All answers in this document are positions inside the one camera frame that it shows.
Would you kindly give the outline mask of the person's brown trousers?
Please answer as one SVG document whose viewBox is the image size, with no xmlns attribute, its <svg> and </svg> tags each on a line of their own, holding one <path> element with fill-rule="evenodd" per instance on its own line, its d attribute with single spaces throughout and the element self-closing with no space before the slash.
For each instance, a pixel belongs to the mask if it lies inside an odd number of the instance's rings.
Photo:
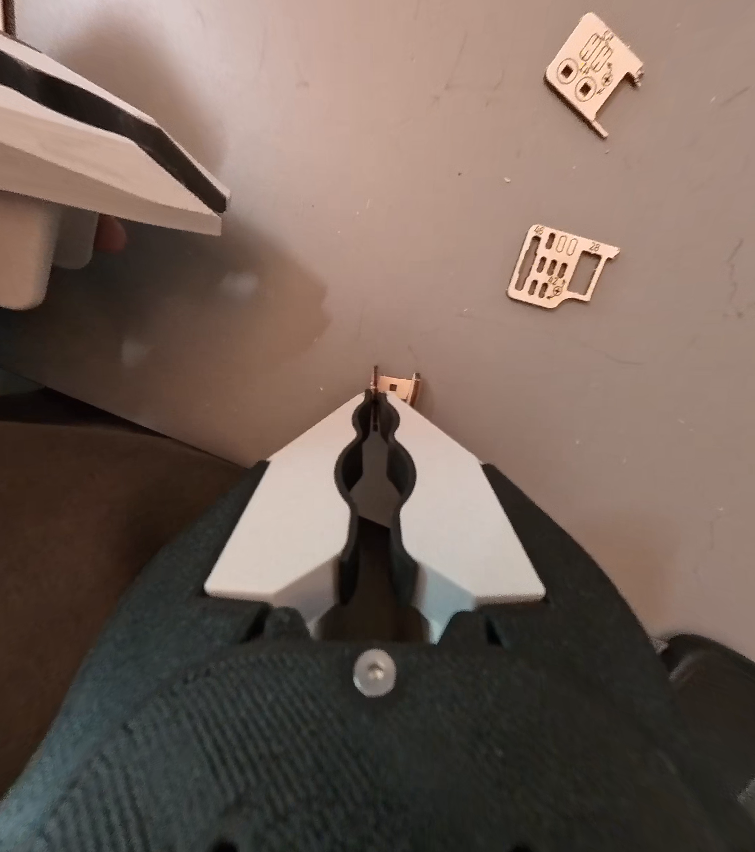
<svg viewBox="0 0 755 852">
<path fill-rule="evenodd" d="M 59 394 L 0 397 L 0 799 L 123 592 L 243 472 Z"/>
</svg>

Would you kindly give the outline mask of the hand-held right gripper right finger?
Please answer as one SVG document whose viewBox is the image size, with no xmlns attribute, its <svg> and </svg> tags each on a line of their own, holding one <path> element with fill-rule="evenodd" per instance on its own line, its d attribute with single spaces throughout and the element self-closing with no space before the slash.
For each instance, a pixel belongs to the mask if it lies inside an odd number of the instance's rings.
<svg viewBox="0 0 755 852">
<path fill-rule="evenodd" d="M 532 566 L 484 465 L 395 394 L 378 394 L 379 421 L 400 503 L 392 532 L 415 565 L 411 605 L 436 644 L 459 612 L 542 602 Z"/>
</svg>

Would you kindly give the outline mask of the wooden piece with two holes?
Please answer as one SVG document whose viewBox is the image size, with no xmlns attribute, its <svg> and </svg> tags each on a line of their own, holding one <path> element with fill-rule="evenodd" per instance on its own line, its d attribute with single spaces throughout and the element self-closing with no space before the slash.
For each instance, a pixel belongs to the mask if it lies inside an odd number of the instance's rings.
<svg viewBox="0 0 755 852">
<path fill-rule="evenodd" d="M 544 81 L 603 140 L 598 120 L 607 100 L 624 80 L 641 86 L 644 64 L 595 13 L 582 16 L 544 73 Z"/>
</svg>

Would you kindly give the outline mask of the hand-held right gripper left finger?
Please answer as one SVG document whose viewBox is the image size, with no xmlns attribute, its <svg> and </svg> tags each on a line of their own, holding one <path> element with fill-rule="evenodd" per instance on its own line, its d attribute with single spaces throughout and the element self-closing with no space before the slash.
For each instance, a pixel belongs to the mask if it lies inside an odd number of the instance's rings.
<svg viewBox="0 0 755 852">
<path fill-rule="evenodd" d="M 204 582 L 211 598 L 296 610 L 315 635 L 340 598 L 339 570 L 354 510 L 337 482 L 340 457 L 362 440 L 358 410 L 343 403 L 274 453 Z"/>
</svg>

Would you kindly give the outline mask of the wooden piece with slots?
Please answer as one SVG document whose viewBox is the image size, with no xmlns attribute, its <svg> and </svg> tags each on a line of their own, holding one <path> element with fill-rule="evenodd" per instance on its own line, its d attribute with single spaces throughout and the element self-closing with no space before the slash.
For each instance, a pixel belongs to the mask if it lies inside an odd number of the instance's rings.
<svg viewBox="0 0 755 852">
<path fill-rule="evenodd" d="M 596 290 L 607 261 L 620 249 L 542 224 L 527 230 L 506 295 L 516 303 L 553 310 L 566 302 L 586 304 Z M 571 289 L 583 256 L 596 261 L 584 292 Z"/>
</svg>

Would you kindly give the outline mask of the small wooden puzzle piece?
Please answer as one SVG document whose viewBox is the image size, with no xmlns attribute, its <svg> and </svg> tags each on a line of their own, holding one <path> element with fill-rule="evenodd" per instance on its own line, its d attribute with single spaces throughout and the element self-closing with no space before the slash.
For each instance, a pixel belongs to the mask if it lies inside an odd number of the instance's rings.
<svg viewBox="0 0 755 852">
<path fill-rule="evenodd" d="M 422 378 L 415 372 L 410 378 L 393 377 L 383 374 L 379 365 L 372 368 L 370 389 L 373 394 L 395 395 L 410 407 L 415 407 Z"/>
</svg>

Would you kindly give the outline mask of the grey desk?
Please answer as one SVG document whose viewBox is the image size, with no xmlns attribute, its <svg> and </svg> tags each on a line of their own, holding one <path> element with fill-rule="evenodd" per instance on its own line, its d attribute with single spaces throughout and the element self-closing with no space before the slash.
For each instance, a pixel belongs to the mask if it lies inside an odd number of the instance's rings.
<svg viewBox="0 0 755 852">
<path fill-rule="evenodd" d="M 544 81 L 586 13 L 643 62 Z M 651 633 L 755 660 L 755 2 L 16 2 L 22 40 L 231 191 L 220 237 L 0 309 L 0 365 L 235 462 L 419 371 Z M 616 246 L 592 298 L 506 295 L 535 224 Z"/>
</svg>

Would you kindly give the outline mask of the black shoe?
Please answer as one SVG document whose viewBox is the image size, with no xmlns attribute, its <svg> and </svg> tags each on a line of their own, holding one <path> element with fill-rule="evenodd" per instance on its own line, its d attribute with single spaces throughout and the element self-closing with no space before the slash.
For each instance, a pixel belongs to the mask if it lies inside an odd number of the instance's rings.
<svg viewBox="0 0 755 852">
<path fill-rule="evenodd" d="M 660 659 L 704 760 L 732 794 L 744 793 L 755 780 L 755 662 L 694 634 L 665 640 Z"/>
</svg>

